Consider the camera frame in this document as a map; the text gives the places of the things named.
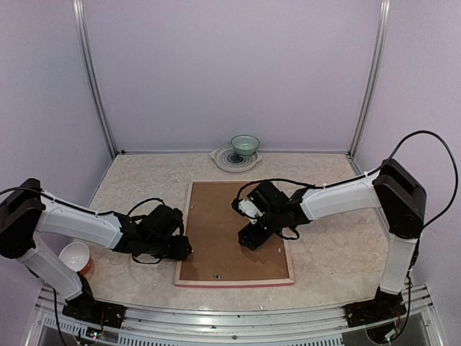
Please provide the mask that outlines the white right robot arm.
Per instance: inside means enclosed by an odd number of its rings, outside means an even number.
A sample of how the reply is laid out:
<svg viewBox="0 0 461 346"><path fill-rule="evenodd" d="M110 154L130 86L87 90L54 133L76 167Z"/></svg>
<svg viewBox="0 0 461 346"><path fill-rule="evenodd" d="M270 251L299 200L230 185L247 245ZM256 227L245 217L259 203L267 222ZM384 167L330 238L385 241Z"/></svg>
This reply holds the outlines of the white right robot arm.
<svg viewBox="0 0 461 346"><path fill-rule="evenodd" d="M381 210L389 226L389 248L375 298L368 305L373 319L383 320L400 304L407 275L415 262L424 228L426 190L395 159L384 161L376 172L317 187L301 183L287 196L275 179L250 182L245 197L237 195L232 209L249 223L238 232L240 245L254 251L272 235L284 237L291 230L299 239L298 226L356 210Z"/></svg>

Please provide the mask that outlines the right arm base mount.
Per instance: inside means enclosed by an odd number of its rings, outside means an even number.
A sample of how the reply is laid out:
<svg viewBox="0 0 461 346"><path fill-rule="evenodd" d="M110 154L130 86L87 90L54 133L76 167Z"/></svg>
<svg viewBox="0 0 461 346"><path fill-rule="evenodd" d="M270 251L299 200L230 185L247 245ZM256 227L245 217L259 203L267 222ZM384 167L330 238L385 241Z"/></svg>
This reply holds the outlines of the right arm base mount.
<svg viewBox="0 0 461 346"><path fill-rule="evenodd" d="M404 288L405 281L399 290L383 288L379 284L373 298L346 304L343 309L348 327L374 324L405 315L407 308L402 295Z"/></svg>

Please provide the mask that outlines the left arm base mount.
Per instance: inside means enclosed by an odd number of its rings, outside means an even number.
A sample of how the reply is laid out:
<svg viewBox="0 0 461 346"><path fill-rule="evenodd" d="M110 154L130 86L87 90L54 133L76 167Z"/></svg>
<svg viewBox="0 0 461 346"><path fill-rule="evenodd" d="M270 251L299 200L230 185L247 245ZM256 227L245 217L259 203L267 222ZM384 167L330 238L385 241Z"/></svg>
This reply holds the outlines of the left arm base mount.
<svg viewBox="0 0 461 346"><path fill-rule="evenodd" d="M82 287L81 294L71 300L66 300L63 315L80 321L98 324L100 327L120 329L125 317L126 307L94 298L87 279L77 273Z"/></svg>

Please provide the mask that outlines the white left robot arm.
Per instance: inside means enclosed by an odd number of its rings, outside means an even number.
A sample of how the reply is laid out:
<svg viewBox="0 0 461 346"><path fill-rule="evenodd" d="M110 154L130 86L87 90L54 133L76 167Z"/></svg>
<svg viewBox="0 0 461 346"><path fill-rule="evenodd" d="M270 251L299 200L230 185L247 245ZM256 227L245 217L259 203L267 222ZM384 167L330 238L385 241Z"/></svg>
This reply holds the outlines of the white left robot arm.
<svg viewBox="0 0 461 346"><path fill-rule="evenodd" d="M184 261L192 246L183 214L161 201L149 214L99 212L46 192L35 178L1 191L1 256L22 263L87 321L101 313L83 275L70 269L40 238L41 233L88 241L132 258L150 255Z"/></svg>

